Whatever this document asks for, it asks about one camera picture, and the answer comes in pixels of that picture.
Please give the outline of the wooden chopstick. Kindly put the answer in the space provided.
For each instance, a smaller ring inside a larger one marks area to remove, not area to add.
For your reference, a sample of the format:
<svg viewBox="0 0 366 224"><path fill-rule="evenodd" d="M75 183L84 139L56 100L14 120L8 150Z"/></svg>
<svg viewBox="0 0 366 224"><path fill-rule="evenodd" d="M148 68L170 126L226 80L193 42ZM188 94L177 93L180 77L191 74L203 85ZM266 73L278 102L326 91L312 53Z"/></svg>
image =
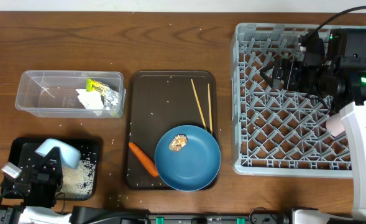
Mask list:
<svg viewBox="0 0 366 224"><path fill-rule="evenodd" d="M201 105L200 105L200 102L199 102L198 94L197 94L197 92L196 92L196 87L195 87L195 85L194 85L194 81L193 81L193 79L191 79L191 85L192 85L192 89L193 89L194 97L195 97L195 100L196 100L196 104L197 104L197 107L198 107L199 115L200 115L200 117L201 117L201 121L202 121L202 124L203 124L203 128L204 128L205 130L207 130L206 122L205 122L205 120L204 120L203 112L202 112L202 109L201 109Z"/></svg>
<svg viewBox="0 0 366 224"><path fill-rule="evenodd" d="M208 111L209 111L209 132L213 135L213 114L212 114L212 104L211 104L211 88L208 83Z"/></svg>

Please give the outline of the clear plastic bin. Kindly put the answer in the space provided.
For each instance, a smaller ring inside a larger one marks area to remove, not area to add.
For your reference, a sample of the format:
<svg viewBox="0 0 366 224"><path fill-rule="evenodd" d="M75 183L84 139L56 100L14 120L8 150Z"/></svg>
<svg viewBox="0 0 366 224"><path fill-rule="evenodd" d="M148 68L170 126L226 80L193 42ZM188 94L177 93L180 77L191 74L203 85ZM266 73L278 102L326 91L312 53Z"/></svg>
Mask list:
<svg viewBox="0 0 366 224"><path fill-rule="evenodd" d="M85 108L82 96L88 80L114 90L117 105ZM125 98L124 77L119 72L28 70L21 76L15 107L44 118L120 118Z"/></svg>

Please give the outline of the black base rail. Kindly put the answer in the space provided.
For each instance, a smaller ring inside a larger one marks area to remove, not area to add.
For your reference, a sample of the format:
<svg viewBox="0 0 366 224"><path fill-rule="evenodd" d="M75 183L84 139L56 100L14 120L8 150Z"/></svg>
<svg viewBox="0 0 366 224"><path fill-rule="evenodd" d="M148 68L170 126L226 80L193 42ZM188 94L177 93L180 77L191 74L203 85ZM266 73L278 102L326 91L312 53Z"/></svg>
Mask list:
<svg viewBox="0 0 366 224"><path fill-rule="evenodd" d="M295 224L357 223L353 218L322 213L315 208L298 207L277 213L257 207L247 215L231 214L147 214L147 218L123 218L121 224Z"/></svg>

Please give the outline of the pink plastic cup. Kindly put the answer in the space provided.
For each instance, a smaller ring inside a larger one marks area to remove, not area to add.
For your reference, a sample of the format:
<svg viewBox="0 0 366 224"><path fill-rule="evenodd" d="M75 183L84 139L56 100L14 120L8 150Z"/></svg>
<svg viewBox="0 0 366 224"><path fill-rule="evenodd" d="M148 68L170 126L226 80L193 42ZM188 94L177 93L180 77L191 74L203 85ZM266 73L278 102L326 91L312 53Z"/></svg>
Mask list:
<svg viewBox="0 0 366 224"><path fill-rule="evenodd" d="M345 133L344 125L341 121L340 114L334 114L326 121L326 129L330 132L333 137Z"/></svg>

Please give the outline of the blue plate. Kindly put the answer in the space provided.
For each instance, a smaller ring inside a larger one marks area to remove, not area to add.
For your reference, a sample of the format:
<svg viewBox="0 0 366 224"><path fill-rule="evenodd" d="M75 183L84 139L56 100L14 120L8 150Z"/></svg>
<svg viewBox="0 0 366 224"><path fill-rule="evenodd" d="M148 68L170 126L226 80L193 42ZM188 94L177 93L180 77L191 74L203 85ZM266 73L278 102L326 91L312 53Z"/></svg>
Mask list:
<svg viewBox="0 0 366 224"><path fill-rule="evenodd" d="M179 134L187 137L187 145L179 151L172 151L169 144ZM192 192L207 187L217 177L221 150L216 139L205 129L182 125L160 138L154 160L164 183L175 190Z"/></svg>

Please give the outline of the white rice pile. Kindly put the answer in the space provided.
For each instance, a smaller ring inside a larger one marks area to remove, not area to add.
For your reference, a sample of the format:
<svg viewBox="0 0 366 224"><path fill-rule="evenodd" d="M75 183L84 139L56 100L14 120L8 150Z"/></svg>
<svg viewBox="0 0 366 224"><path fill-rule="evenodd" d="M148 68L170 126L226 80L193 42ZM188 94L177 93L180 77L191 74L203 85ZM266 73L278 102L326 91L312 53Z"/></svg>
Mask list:
<svg viewBox="0 0 366 224"><path fill-rule="evenodd" d="M63 185L60 192L70 200L87 200L93 193L95 164L79 161L76 169L62 167Z"/></svg>

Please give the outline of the gold foil wrapper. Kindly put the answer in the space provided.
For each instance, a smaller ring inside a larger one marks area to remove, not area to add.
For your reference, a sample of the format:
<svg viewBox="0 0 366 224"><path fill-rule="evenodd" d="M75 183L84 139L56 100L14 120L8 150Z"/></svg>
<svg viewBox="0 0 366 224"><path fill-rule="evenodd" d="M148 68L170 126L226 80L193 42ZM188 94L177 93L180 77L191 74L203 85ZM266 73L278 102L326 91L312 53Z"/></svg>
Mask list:
<svg viewBox="0 0 366 224"><path fill-rule="evenodd" d="M169 150L180 151L188 143L188 138L184 134L177 134L169 144Z"/></svg>

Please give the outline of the grey dishwasher rack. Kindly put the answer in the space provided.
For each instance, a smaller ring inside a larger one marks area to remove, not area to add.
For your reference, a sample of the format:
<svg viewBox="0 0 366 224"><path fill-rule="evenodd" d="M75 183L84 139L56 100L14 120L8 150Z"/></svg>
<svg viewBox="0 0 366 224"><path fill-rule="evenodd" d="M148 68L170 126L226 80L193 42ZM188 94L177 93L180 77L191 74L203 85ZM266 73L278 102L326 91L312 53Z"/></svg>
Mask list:
<svg viewBox="0 0 366 224"><path fill-rule="evenodd" d="M302 61L298 37L317 28L308 24L240 23L231 42L234 170L240 175L322 178L352 177L346 133L333 137L326 121L334 99L270 88L260 69L287 58ZM319 36L328 45L329 33Z"/></svg>

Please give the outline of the orange carrot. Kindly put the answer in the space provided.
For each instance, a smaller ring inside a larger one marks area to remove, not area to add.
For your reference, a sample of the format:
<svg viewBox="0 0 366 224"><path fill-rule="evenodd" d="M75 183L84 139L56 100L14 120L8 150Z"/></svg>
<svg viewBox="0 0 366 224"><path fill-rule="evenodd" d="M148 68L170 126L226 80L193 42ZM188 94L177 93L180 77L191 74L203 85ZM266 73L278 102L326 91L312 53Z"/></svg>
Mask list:
<svg viewBox="0 0 366 224"><path fill-rule="evenodd" d="M133 142L130 142L129 148L135 154L135 156L138 158L138 160L141 162L141 164L144 166L144 168L151 176L153 177L159 176L154 161L151 160L151 158L149 158L149 156L146 155L146 153L143 150L141 150L139 146L137 146Z"/></svg>

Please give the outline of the brown serving tray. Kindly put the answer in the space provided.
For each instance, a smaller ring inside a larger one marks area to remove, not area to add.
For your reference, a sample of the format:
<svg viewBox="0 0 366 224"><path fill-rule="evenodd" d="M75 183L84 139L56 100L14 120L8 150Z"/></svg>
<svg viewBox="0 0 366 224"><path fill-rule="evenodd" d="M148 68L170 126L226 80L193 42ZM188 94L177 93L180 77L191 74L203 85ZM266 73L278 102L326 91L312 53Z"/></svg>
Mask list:
<svg viewBox="0 0 366 224"><path fill-rule="evenodd" d="M172 128L203 128L191 79L209 131L208 83L211 88L213 136L217 136L216 81L207 71L140 71L130 81L125 142L133 142L153 159L160 138Z"/></svg>

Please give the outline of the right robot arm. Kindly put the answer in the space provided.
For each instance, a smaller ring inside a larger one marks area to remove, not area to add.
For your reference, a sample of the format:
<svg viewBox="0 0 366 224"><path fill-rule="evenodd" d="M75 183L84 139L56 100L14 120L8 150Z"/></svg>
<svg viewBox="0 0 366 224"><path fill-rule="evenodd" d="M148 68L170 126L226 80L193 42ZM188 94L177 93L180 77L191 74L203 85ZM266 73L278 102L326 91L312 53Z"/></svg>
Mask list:
<svg viewBox="0 0 366 224"><path fill-rule="evenodd" d="M318 26L298 37L302 61L280 59L260 70L271 88L282 87L334 99L349 142L354 181L351 223L366 223L366 28L338 28L329 33L328 45Z"/></svg>

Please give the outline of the light blue rice bowl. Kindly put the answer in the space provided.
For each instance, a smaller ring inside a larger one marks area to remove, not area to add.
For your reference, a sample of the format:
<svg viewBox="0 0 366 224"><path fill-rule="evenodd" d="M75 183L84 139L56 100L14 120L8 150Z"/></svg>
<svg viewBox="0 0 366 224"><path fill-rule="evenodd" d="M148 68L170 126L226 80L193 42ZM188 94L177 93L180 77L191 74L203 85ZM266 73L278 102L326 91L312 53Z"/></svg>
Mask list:
<svg viewBox="0 0 366 224"><path fill-rule="evenodd" d="M81 153L73 146L57 139L46 139L35 152L45 157L54 147L59 148L62 165L70 169L77 169Z"/></svg>

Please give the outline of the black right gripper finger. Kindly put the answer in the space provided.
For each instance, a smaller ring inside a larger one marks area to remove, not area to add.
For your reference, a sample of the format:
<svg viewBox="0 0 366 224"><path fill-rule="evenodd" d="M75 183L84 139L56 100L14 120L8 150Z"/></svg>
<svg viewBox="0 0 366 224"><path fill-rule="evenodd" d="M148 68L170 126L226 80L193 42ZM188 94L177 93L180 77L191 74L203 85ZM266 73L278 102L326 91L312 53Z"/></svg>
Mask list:
<svg viewBox="0 0 366 224"><path fill-rule="evenodd" d="M269 70L272 70L274 68L274 66L278 66L279 64L280 64L279 60L275 60L274 62L268 63L266 66L264 66L260 69L260 76L262 78L267 77L268 76L267 72Z"/></svg>
<svg viewBox="0 0 366 224"><path fill-rule="evenodd" d="M266 81L270 88L277 89L278 88L278 80L275 80L272 77L269 77L266 73L260 73L260 76Z"/></svg>

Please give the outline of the black bin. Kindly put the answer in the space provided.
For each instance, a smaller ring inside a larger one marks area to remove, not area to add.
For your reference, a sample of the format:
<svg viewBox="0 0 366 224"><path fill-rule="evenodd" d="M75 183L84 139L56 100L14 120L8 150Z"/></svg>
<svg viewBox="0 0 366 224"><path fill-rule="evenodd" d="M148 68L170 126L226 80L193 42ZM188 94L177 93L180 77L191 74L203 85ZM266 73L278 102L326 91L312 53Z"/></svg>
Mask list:
<svg viewBox="0 0 366 224"><path fill-rule="evenodd" d="M33 160L37 157L35 150L45 141L44 138L26 138L20 137L13 141L8 161L18 168L32 166ZM93 196L96 189L96 178L98 173L98 162L101 146L94 139L62 139L63 142L73 146L81 152L80 160L87 160L95 164Z"/></svg>

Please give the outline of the yellow snack wrapper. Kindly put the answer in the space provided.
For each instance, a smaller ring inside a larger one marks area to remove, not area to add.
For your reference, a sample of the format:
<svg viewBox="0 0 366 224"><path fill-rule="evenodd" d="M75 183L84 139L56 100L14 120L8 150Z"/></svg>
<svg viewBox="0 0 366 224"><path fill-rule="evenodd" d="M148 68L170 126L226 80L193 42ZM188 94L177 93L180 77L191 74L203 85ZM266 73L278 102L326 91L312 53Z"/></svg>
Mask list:
<svg viewBox="0 0 366 224"><path fill-rule="evenodd" d="M119 104L119 93L106 84L88 78L86 80L86 91L97 91L106 109L115 108Z"/></svg>

